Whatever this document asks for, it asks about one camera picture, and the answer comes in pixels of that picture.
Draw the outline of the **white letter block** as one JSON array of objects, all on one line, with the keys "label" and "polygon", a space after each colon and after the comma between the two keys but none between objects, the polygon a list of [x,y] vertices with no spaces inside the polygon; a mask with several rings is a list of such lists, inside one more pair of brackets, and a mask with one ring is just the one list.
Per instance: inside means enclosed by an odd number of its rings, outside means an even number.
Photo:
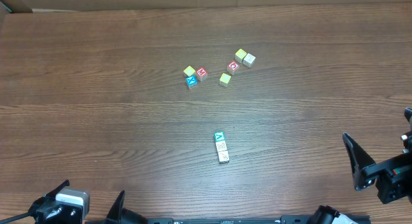
[{"label": "white letter block", "polygon": [[228,151],[218,151],[219,163],[229,163],[229,152]]}]

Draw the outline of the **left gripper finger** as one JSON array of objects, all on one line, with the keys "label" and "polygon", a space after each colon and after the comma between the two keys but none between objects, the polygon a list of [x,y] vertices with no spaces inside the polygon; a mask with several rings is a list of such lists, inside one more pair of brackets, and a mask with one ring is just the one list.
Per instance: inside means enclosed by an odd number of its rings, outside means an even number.
[{"label": "left gripper finger", "polygon": [[50,191],[49,193],[45,194],[44,197],[47,198],[55,198],[56,195],[65,187],[68,187],[70,185],[70,181],[69,180],[65,180],[64,182],[62,182],[58,187],[56,187],[54,190]]},{"label": "left gripper finger", "polygon": [[106,216],[105,224],[121,224],[124,197],[125,191],[121,191]]}]

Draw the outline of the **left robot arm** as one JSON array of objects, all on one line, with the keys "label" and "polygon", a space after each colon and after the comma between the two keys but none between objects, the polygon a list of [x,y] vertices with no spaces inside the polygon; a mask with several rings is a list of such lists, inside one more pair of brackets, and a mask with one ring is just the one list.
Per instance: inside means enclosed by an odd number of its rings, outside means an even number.
[{"label": "left robot arm", "polygon": [[[124,208],[122,191],[112,204],[107,216],[91,224],[147,224],[148,219]],[[88,191],[70,187],[68,180],[35,200],[28,212],[39,224],[83,224],[90,208]]]}]

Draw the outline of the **green A block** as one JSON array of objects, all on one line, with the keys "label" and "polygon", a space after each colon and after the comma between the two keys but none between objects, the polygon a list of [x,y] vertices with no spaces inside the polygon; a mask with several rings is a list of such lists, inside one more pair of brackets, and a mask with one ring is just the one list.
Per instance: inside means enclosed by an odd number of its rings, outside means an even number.
[{"label": "green A block", "polygon": [[215,142],[222,142],[225,141],[225,134],[223,131],[218,131],[214,133],[214,140]]}]

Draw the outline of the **white patterned block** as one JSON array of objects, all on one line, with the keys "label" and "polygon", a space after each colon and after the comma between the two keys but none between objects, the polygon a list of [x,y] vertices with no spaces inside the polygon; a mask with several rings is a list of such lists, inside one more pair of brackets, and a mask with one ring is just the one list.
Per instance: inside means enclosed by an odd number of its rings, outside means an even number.
[{"label": "white patterned block", "polygon": [[227,150],[226,141],[224,141],[224,140],[218,141],[218,142],[215,142],[215,144],[216,144],[216,150],[217,150],[217,152],[222,152],[222,151],[226,151],[226,150]]}]

